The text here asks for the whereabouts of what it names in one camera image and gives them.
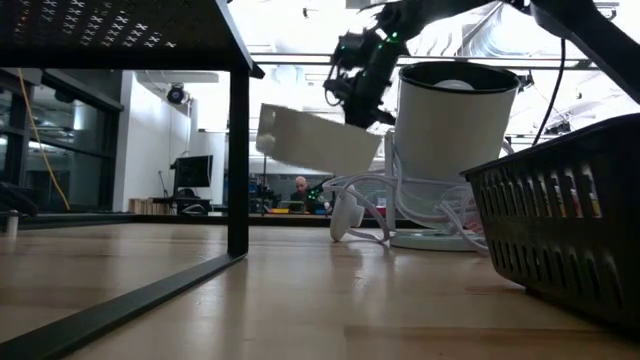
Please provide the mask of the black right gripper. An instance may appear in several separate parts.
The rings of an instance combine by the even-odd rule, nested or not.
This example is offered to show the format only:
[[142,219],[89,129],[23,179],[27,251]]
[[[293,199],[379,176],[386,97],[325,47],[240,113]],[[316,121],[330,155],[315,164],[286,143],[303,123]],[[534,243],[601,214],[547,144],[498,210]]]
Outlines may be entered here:
[[331,56],[338,71],[323,87],[338,100],[345,122],[369,128],[376,122],[394,125],[396,118],[381,110],[382,97],[392,85],[391,77],[401,55],[401,43],[382,38],[376,31],[347,32],[340,36]]

